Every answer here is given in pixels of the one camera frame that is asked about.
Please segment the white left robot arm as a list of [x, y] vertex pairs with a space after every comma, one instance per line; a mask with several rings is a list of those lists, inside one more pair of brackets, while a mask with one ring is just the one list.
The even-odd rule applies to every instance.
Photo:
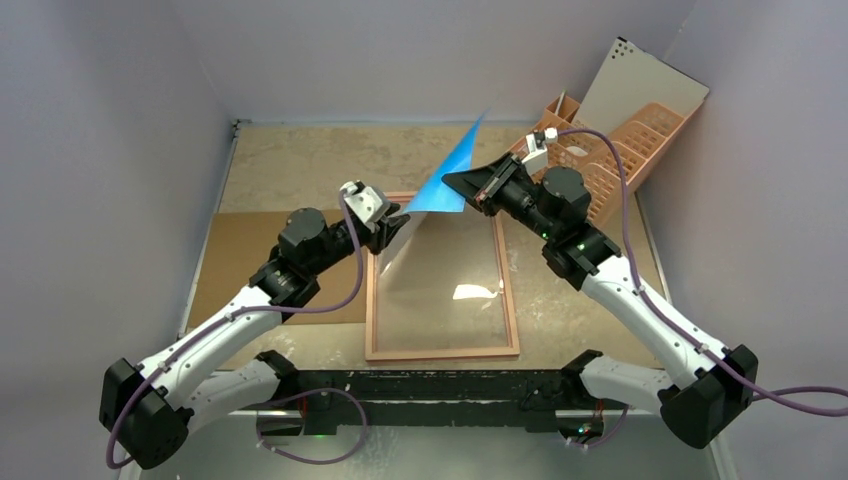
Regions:
[[330, 224], [314, 208], [293, 211], [262, 264], [238, 293], [197, 329], [137, 364], [110, 365], [99, 421], [108, 430], [106, 465], [152, 469], [203, 426], [251, 405], [284, 409], [322, 393], [303, 389], [300, 372], [275, 351], [225, 375], [215, 370], [238, 350], [294, 315], [323, 314], [363, 287], [365, 253], [387, 249], [410, 221], [398, 204], [341, 209]]

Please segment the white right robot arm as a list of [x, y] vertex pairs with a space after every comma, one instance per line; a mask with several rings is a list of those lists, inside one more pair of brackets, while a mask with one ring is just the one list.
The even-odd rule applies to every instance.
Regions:
[[703, 449], [753, 400], [759, 360], [702, 331], [634, 272], [628, 257], [588, 219], [582, 175], [553, 167], [535, 182], [513, 154], [442, 177], [475, 210], [504, 212], [540, 236], [548, 267], [612, 313], [659, 361], [650, 369], [588, 351], [565, 367], [564, 399], [584, 407], [610, 399], [659, 416], [686, 445]]

